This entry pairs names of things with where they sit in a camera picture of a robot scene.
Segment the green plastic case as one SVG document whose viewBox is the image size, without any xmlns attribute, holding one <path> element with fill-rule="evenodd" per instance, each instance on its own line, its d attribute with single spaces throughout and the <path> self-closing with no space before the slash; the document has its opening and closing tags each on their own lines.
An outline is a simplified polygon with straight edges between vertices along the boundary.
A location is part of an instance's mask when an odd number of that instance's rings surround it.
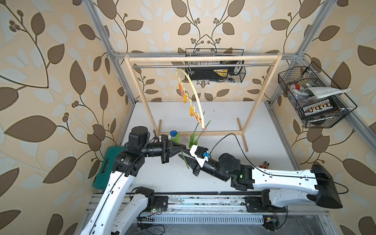
<svg viewBox="0 0 376 235">
<path fill-rule="evenodd" d="M 104 190 L 107 187 L 115 159 L 122 151 L 124 151 L 123 146 L 111 146 L 106 150 L 103 164 L 93 182 L 93 187 L 95 189 Z"/>
</svg>

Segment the yellow orange clothespin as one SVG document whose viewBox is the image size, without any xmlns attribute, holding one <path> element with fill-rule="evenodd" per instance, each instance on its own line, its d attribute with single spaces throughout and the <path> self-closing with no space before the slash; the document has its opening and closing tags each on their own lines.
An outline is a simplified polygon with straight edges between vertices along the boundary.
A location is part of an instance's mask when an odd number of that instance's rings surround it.
<svg viewBox="0 0 376 235">
<path fill-rule="evenodd" d="M 192 116 L 194 116 L 194 114 L 195 114 L 195 106 L 191 105 L 190 106 L 190 116 L 192 117 Z"/>
</svg>

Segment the orange handled pliers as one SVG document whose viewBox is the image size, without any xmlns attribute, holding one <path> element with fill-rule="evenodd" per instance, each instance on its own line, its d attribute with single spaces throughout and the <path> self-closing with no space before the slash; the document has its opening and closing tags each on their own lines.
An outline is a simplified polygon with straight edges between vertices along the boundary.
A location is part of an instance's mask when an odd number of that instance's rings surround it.
<svg viewBox="0 0 376 235">
<path fill-rule="evenodd" d="M 264 161 L 264 162 L 260 165 L 260 168 L 263 168 L 263 169 L 269 169 L 269 162 Z"/>
</svg>

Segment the wooden clothes rack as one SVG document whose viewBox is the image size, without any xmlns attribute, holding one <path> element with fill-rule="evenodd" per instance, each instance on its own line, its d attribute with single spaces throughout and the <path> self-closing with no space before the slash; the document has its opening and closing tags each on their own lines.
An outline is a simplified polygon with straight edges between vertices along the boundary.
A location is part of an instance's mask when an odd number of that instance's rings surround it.
<svg viewBox="0 0 376 235">
<path fill-rule="evenodd" d="M 244 67 L 260 67 L 260 66 L 270 66 L 271 69 L 266 76 L 264 83 L 262 85 L 262 88 L 257 96 L 257 98 L 254 101 L 254 105 L 251 109 L 251 112 L 247 118 L 247 121 L 245 122 L 244 125 L 241 125 L 240 119 L 237 119 L 239 130 L 233 130 L 233 131 L 207 131 L 204 130 L 203 136 L 225 136 L 228 134 L 233 133 L 236 136 L 241 136 L 243 145 L 244 145 L 244 150 L 245 152 L 248 152 L 248 145 L 247 141 L 245 138 L 246 131 L 248 129 L 248 126 L 250 125 L 250 122 L 256 113 L 256 110 L 261 102 L 261 98 L 264 95 L 265 91 L 267 90 L 268 85 L 270 84 L 271 78 L 274 76 L 278 65 L 280 64 L 281 60 L 283 58 L 282 53 L 275 53 L 275 54 L 270 54 L 270 53 L 264 53 L 264 54 L 255 54 L 255 55 L 249 55 L 249 56 L 206 56 L 206 57 L 183 57 L 182 55 L 175 54 L 173 57 L 161 57 L 160 55 L 154 55 L 153 57 L 148 57 L 146 54 L 140 54 L 140 56 L 137 56 L 136 54 L 131 55 L 131 54 L 126 54 L 124 56 L 124 62 L 126 65 L 127 71 L 130 73 L 133 82 L 140 94 L 142 104 L 144 105 L 146 109 L 146 113 L 150 119 L 151 124 L 153 125 L 153 130 L 156 132 L 156 135 L 168 135 L 168 132 L 162 132 L 161 127 L 162 127 L 162 121 L 159 121 L 159 124 L 157 125 L 152 112 L 150 110 L 150 107 L 148 105 L 148 102 L 145 98 L 144 93 L 141 91 L 141 88 L 139 86 L 138 80 L 135 76 L 135 69 L 137 66 L 134 66 L 134 63 L 140 63 L 140 62 L 147 62 L 147 63 L 155 63 L 155 62 L 182 62 L 182 65 L 172 65 L 173 68 L 177 69 L 182 69 L 186 68 L 186 62 L 190 61 L 217 61 L 217 60 L 224 60 L 224 61 L 264 61 L 264 60 L 272 60 L 272 64 L 243 64 Z"/>
</svg>

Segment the metal base rail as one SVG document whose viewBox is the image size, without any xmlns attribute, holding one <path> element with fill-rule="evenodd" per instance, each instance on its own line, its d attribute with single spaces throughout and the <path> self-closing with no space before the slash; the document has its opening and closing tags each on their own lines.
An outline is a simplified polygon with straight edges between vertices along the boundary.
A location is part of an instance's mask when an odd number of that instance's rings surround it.
<svg viewBox="0 0 376 235">
<path fill-rule="evenodd" d="M 286 209 L 264 206 L 256 194 L 163 194 L 154 196 L 151 208 L 160 214 L 281 214 L 329 215 L 313 203 L 292 204 Z"/>
</svg>

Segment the black yellow box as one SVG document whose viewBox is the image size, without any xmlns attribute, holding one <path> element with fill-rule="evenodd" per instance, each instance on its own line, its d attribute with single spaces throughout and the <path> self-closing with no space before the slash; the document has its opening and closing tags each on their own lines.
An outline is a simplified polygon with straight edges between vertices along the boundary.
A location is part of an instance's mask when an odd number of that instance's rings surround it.
<svg viewBox="0 0 376 235">
<path fill-rule="evenodd" d="M 187 62 L 185 72 L 192 80 L 234 81 L 242 82 L 246 69 L 243 61 L 209 61 Z"/>
</svg>

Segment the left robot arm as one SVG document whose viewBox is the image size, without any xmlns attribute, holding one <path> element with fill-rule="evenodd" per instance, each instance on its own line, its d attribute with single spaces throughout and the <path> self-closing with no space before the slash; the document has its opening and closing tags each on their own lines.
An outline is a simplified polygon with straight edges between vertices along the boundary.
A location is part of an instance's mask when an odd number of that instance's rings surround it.
<svg viewBox="0 0 376 235">
<path fill-rule="evenodd" d="M 131 201 L 120 210 L 128 189 L 147 157 L 160 157 L 162 163 L 168 163 L 170 157 L 186 146 L 172 142 L 167 135 L 156 136 L 153 141 L 149 138 L 150 133 L 144 126 L 131 130 L 124 150 L 115 158 L 102 198 L 81 234 L 123 235 L 142 211 L 152 207 L 154 190 L 139 187 Z"/>
</svg>

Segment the blue artificial tulip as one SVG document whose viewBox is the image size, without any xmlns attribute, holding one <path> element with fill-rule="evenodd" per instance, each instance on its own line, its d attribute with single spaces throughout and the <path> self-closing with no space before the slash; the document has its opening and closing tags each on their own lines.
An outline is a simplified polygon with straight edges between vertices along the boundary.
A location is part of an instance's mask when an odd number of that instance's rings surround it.
<svg viewBox="0 0 376 235">
<path fill-rule="evenodd" d="M 172 130 L 172 131 L 170 131 L 170 140 L 171 140 L 173 143 L 175 143 L 175 144 L 179 144 L 179 145 L 181 146 L 181 144 L 180 144 L 180 133 L 178 133 L 176 130 Z M 190 165 L 189 165 L 189 163 L 187 162 L 187 159 L 186 159 L 186 157 L 185 157 L 185 155 L 184 155 L 184 153 L 183 153 L 182 150 L 180 151 L 180 156 L 181 156 L 181 158 L 184 160 L 187 169 L 189 169 L 189 168 L 190 168 Z"/>
</svg>

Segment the white folded cloth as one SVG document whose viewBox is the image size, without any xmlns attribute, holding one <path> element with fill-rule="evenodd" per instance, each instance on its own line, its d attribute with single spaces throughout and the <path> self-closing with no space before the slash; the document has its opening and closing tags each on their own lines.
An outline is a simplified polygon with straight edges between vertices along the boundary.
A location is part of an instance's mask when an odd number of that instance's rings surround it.
<svg viewBox="0 0 376 235">
<path fill-rule="evenodd" d="M 343 94 L 349 92 L 351 88 L 347 89 L 337 89 L 333 87 L 309 87 L 303 90 L 303 93 L 310 96 L 315 97 L 317 99 L 323 99 L 326 97 Z"/>
</svg>

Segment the yellow clip hanger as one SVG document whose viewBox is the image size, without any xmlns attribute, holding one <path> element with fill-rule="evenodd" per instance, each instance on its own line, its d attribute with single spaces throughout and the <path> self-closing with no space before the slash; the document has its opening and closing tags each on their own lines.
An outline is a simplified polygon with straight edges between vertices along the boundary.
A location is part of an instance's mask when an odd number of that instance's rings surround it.
<svg viewBox="0 0 376 235">
<path fill-rule="evenodd" d="M 196 120 L 198 126 L 200 126 L 201 129 L 204 126 L 207 127 L 207 123 L 206 123 L 206 120 L 204 118 L 204 110 L 203 110 L 201 102 L 199 100 L 198 92 L 197 92 L 190 76 L 183 69 L 178 69 L 175 72 L 175 76 L 176 76 L 177 81 L 178 81 L 178 91 L 179 91 L 181 98 L 183 99 L 183 102 L 185 104 L 189 104 L 189 106 L 194 105 L 195 106 L 195 112 L 198 113 L 200 115 L 200 117 L 202 118 L 202 122 L 203 122 L 202 125 L 200 125 Z"/>
</svg>

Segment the connector box in basket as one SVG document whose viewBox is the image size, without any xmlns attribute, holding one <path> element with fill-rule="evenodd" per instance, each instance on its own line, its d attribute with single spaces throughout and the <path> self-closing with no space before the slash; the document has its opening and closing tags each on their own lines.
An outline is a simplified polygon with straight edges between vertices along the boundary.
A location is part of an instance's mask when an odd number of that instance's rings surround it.
<svg viewBox="0 0 376 235">
<path fill-rule="evenodd" d="M 320 115 L 334 110 L 338 110 L 339 107 L 332 99 L 326 99 L 312 105 L 303 107 L 303 114 L 308 116 Z"/>
</svg>

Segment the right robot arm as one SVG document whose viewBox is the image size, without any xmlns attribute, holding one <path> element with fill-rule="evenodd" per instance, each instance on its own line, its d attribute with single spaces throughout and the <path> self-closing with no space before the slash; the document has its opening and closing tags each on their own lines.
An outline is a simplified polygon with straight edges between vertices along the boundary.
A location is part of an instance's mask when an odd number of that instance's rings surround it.
<svg viewBox="0 0 376 235">
<path fill-rule="evenodd" d="M 278 171 L 241 164 L 239 159 L 224 153 L 219 160 L 199 162 L 197 158 L 180 155 L 193 174 L 205 172 L 238 191 L 259 190 L 266 193 L 268 205 L 283 208 L 289 204 L 312 201 L 316 206 L 341 209 L 335 182 L 330 173 L 320 164 L 298 171 Z"/>
</svg>

